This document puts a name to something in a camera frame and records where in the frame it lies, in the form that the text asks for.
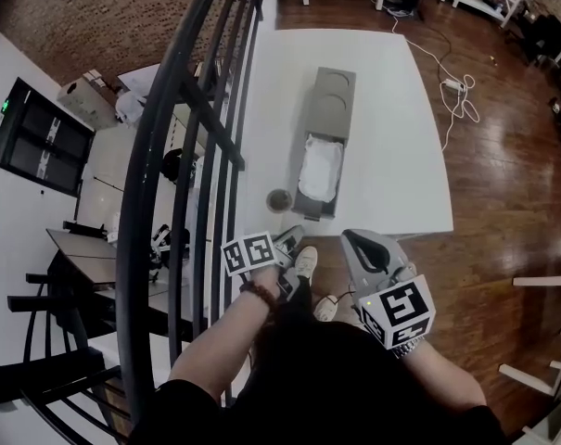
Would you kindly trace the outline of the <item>white crumpled cloth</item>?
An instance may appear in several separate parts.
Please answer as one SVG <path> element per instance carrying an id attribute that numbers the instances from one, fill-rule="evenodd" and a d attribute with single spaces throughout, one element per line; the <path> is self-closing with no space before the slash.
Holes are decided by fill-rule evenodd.
<path id="1" fill-rule="evenodd" d="M 331 203 L 337 195 L 344 146 L 312 134 L 305 142 L 298 189 L 313 201 Z"/>

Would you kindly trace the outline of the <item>grey desk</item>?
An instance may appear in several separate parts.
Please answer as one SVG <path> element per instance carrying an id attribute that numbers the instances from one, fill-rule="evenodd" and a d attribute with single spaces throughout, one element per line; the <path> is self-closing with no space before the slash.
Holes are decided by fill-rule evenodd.
<path id="1" fill-rule="evenodd" d="M 47 229 L 57 248 L 48 276 L 63 285 L 109 289 L 116 281 L 116 249 L 106 240 Z"/>

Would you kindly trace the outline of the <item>small brown round cup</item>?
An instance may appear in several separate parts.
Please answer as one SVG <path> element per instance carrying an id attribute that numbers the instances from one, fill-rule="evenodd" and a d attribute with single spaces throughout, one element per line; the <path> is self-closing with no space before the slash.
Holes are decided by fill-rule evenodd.
<path id="1" fill-rule="evenodd" d="M 292 196 L 285 189 L 274 189 L 268 194 L 266 198 L 267 208 L 272 213 L 276 214 L 284 213 L 290 210 L 292 207 L 292 203 Z"/>

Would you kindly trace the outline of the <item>person's left white shoe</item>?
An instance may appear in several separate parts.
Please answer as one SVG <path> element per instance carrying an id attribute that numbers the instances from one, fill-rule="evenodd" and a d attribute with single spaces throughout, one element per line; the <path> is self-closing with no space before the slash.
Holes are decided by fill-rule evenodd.
<path id="1" fill-rule="evenodd" d="M 295 271 L 298 278 L 310 285 L 317 262 L 318 251 L 315 247 L 308 246 L 302 249 L 295 260 Z"/>

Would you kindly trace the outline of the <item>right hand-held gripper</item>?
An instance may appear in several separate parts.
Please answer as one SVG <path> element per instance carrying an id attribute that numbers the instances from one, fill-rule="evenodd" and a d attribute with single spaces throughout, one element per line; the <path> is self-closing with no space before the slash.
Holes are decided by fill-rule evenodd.
<path id="1" fill-rule="evenodd" d="M 340 236 L 354 292 L 354 306 L 363 326 L 393 350 L 426 335 L 436 316 L 423 274 L 392 285 L 392 273 L 409 264 L 393 238 L 365 229 L 347 229 Z"/>

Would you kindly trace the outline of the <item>white cardboard box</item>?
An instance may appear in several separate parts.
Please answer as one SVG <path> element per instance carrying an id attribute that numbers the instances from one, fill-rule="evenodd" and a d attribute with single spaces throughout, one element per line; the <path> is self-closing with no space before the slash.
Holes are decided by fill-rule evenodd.
<path id="1" fill-rule="evenodd" d="M 95 131 L 110 129 L 120 122 L 115 107 L 103 97 L 108 86 L 97 70 L 62 86 L 57 102 Z"/>

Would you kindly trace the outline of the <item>person's left hand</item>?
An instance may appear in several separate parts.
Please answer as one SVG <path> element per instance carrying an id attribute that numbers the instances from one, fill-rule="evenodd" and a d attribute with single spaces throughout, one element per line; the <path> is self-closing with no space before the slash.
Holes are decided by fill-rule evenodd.
<path id="1" fill-rule="evenodd" d="M 276 299 L 280 296 L 278 286 L 279 269 L 276 265 L 268 265 L 250 272 L 250 280 L 258 286 L 264 287 Z"/>

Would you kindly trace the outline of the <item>person's right forearm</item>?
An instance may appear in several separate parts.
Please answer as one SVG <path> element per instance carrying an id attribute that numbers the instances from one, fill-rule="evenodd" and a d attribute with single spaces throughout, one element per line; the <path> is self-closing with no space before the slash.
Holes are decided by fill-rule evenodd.
<path id="1" fill-rule="evenodd" d="M 487 405 L 475 377 L 446 359 L 427 341 L 420 341 L 400 361 L 426 393 L 444 408 L 460 413 Z"/>

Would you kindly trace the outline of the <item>white wooden rack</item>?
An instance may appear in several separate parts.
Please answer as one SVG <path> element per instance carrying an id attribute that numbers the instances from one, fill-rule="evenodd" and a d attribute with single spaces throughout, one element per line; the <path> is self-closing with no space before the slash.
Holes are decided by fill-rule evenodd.
<path id="1" fill-rule="evenodd" d="M 512 282 L 513 286 L 521 287 L 561 287 L 561 275 L 557 276 L 541 276 L 541 277 L 515 277 Z M 561 396 L 561 362 L 551 361 L 551 367 L 557 371 L 555 381 L 552 385 L 548 385 L 543 380 L 520 371 L 508 364 L 499 366 L 499 373 L 507 376 L 524 386 L 535 389 L 544 395 L 557 399 Z"/>

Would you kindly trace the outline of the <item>person's right white shoe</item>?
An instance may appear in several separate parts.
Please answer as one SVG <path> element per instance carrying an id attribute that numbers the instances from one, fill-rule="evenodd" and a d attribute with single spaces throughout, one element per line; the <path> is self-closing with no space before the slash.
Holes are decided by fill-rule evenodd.
<path id="1" fill-rule="evenodd" d="M 338 311 L 338 298 L 327 295 L 321 298 L 313 311 L 314 318 L 323 323 L 332 322 Z"/>

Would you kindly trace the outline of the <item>person's white shoe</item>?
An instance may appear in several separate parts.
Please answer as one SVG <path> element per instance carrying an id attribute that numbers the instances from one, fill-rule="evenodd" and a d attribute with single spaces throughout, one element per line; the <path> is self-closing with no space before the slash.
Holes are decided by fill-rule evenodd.
<path id="1" fill-rule="evenodd" d="M 295 260 L 295 271 L 298 278 L 310 285 L 317 262 L 318 251 L 315 247 L 308 246 L 302 249 Z"/>
<path id="2" fill-rule="evenodd" d="M 338 298 L 327 295 L 321 298 L 313 311 L 314 318 L 323 323 L 332 322 L 338 311 Z"/>

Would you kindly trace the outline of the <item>black and white device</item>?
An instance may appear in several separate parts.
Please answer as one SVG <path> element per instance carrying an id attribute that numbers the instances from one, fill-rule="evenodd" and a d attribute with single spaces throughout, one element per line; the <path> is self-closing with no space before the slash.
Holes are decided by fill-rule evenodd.
<path id="1" fill-rule="evenodd" d="M 190 233 L 187 229 L 184 229 L 182 240 L 184 241 L 182 261 L 186 261 L 189 259 L 190 253 Z M 168 224 L 163 224 L 151 239 L 150 262 L 152 269 L 168 268 L 170 266 L 171 245 L 171 229 Z"/>

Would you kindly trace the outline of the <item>black metal railing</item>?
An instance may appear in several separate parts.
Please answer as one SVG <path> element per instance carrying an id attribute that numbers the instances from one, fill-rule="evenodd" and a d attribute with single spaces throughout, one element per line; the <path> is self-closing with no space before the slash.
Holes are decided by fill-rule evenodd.
<path id="1" fill-rule="evenodd" d="M 262 0 L 225 0 L 202 71 L 188 64 L 214 0 L 193 0 L 160 63 L 132 149 L 121 204 L 116 258 L 116 325 L 124 391 L 133 423 L 155 389 L 150 356 L 148 254 L 164 158 L 176 103 L 189 106 L 172 213 L 169 353 L 194 338 L 230 305 L 231 277 L 222 243 L 236 227 L 238 176 L 249 79 Z"/>

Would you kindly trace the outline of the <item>person's left forearm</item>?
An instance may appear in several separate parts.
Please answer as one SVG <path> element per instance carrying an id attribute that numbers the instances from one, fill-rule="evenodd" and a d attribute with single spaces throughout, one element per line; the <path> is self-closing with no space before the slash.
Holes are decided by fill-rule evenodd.
<path id="1" fill-rule="evenodd" d="M 263 299 L 241 293 L 215 325 L 185 348 L 169 378 L 189 382 L 218 401 L 240 372 L 269 313 Z"/>

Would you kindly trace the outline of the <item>black office chair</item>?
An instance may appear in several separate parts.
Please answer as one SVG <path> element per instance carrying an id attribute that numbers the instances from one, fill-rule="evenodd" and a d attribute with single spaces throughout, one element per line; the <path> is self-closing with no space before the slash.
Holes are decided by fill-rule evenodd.
<path id="1" fill-rule="evenodd" d="M 555 15 L 540 15 L 535 20 L 519 15 L 516 25 L 522 34 L 519 44 L 528 66 L 539 66 L 543 57 L 555 63 L 561 60 L 561 21 Z"/>

